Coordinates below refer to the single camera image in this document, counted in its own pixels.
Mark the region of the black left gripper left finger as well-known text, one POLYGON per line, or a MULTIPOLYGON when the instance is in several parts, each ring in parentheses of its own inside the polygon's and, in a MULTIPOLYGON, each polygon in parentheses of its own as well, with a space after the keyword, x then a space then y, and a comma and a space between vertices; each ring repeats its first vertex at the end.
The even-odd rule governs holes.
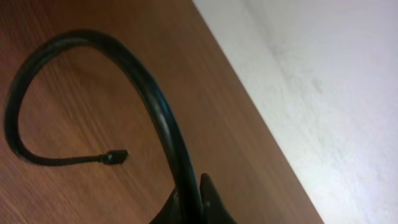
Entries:
POLYGON ((160 212, 149 224, 182 224, 178 192, 173 189, 160 212))

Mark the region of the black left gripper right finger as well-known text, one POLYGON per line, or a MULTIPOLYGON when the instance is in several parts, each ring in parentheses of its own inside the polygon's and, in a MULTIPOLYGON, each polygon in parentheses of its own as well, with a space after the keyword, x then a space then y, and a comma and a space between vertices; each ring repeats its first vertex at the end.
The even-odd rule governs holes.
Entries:
POLYGON ((210 176, 201 175, 200 193, 203 202, 205 223, 207 224, 236 224, 235 220, 224 207, 210 176))

